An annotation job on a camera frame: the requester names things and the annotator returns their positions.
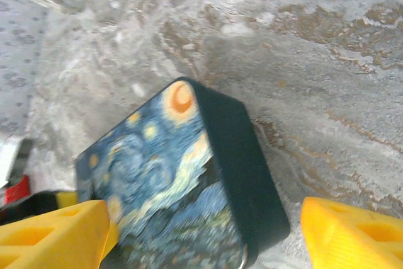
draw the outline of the brown vein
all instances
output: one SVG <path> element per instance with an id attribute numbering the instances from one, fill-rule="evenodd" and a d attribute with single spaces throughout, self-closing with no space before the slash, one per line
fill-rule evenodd
<path id="1" fill-rule="evenodd" d="M 302 139 L 298 138 L 296 136 L 291 136 L 291 137 L 286 137 L 289 138 L 291 140 L 294 140 L 304 151 L 304 153 L 308 154 L 311 157 L 322 157 L 325 159 L 325 161 L 330 165 L 330 167 L 332 169 L 337 169 L 337 163 L 336 161 L 333 159 L 333 157 L 331 157 L 330 155 L 326 154 L 325 152 L 315 152 L 315 151 L 311 151 L 308 147 L 305 147 L 303 145 Z"/>
<path id="2" fill-rule="evenodd" d="M 389 142 L 389 141 L 377 138 L 372 132 L 362 129 L 362 127 L 360 127 L 357 123 L 350 122 L 347 118 L 345 118 L 343 116 L 340 116 L 340 117 L 336 116 L 334 114 L 334 111 L 332 111 L 332 110 L 327 110 L 326 113 L 329 115 L 330 120 L 335 121 L 335 122 L 341 122 L 344 126 L 351 127 L 358 134 L 369 138 L 371 141 L 377 142 L 384 146 L 388 146 L 388 147 L 392 148 L 394 151 L 397 151 L 397 152 L 403 154 L 403 147 L 400 147 L 393 142 Z"/>
<path id="3" fill-rule="evenodd" d="M 354 173 L 352 179 L 356 182 L 358 188 L 360 189 L 361 195 L 368 197 L 366 202 L 366 209 L 378 212 L 380 214 L 391 215 L 395 217 L 402 218 L 403 215 L 403 203 L 399 199 L 393 197 L 392 195 L 387 195 L 381 198 L 379 201 L 373 197 L 373 192 L 368 190 L 362 184 L 358 173 Z M 385 207 L 385 204 L 393 204 L 393 206 Z"/>
<path id="4" fill-rule="evenodd" d="M 254 120 L 253 123 L 255 126 L 258 127 L 259 131 L 263 135 L 263 137 L 266 139 L 267 143 L 271 146 L 275 146 L 279 150 L 289 154 L 290 156 L 294 157 L 305 169 L 305 173 L 308 175 L 309 178 L 307 178 L 304 174 L 297 173 L 298 178 L 300 181 L 307 187 L 310 187 L 311 189 L 315 190 L 317 193 L 320 193 L 323 197 L 325 198 L 333 198 L 335 200 L 339 200 L 342 198 L 347 198 L 351 197 L 353 193 L 351 193 L 348 188 L 341 188 L 338 186 L 337 188 L 333 188 L 334 191 L 337 192 L 337 195 L 332 195 L 329 193 L 324 187 L 328 186 L 328 184 L 325 185 L 318 185 L 316 182 L 319 183 L 325 183 L 324 180 L 317 174 L 315 168 L 311 165 L 309 165 L 305 159 L 304 156 L 301 155 L 300 153 L 293 151 L 288 148 L 286 144 L 280 144 L 279 140 L 282 139 L 280 136 L 276 136 L 276 130 L 273 127 L 273 123 L 267 123 L 267 122 L 262 122 L 262 121 L 257 121 Z M 305 147 L 305 152 L 310 151 L 307 147 Z M 318 152 L 312 152 L 314 156 L 323 156 L 323 154 L 318 153 Z M 335 161 L 332 159 L 331 163 L 336 167 Z"/>

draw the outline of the orange moon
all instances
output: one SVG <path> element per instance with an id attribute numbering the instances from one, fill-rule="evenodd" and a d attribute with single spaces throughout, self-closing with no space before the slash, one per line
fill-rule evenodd
<path id="1" fill-rule="evenodd" d="M 180 102 L 180 100 L 179 100 L 179 94 L 180 94 L 180 91 L 181 91 L 182 89 L 186 89 L 186 88 L 184 88 L 184 86 L 185 86 L 185 84 L 182 84 L 181 86 L 178 86 L 178 87 L 174 90 L 174 93 L 173 93 L 173 95 L 172 95 L 172 102 L 171 102 L 172 107 L 173 107 L 176 111 L 178 111 L 178 112 L 180 112 L 180 113 L 184 113 L 186 110 L 188 110 L 188 109 L 190 108 L 192 102 L 193 102 L 192 95 L 189 94 L 188 91 L 187 91 L 187 96 L 189 97 L 188 101 L 186 101 L 185 103 L 181 103 L 181 102 Z"/>
<path id="2" fill-rule="evenodd" d="M 186 81 L 172 83 L 162 95 L 165 117 L 176 125 L 186 123 L 195 116 L 197 102 L 192 87 Z"/>

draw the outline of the gray patterned fabric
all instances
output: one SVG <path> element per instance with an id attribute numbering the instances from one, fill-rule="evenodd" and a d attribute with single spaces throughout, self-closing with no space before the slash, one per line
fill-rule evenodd
<path id="1" fill-rule="evenodd" d="M 0 0 L 0 132 L 24 133 L 45 14 L 28 0 Z"/>

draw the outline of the gray marble surface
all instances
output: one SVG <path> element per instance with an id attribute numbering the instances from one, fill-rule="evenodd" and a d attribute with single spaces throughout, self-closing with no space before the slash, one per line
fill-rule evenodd
<path id="1" fill-rule="evenodd" d="M 299 215 L 320 196 L 403 218 L 403 0 L 61 0 L 29 133 L 34 191 L 170 80 L 242 100 L 292 223 L 255 268 L 310 268 Z"/>

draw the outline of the red object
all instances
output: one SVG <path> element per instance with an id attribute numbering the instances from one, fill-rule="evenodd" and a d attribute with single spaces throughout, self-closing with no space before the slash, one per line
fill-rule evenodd
<path id="1" fill-rule="evenodd" d="M 6 204 L 18 201 L 31 194 L 30 180 L 27 175 L 18 184 L 6 189 Z"/>

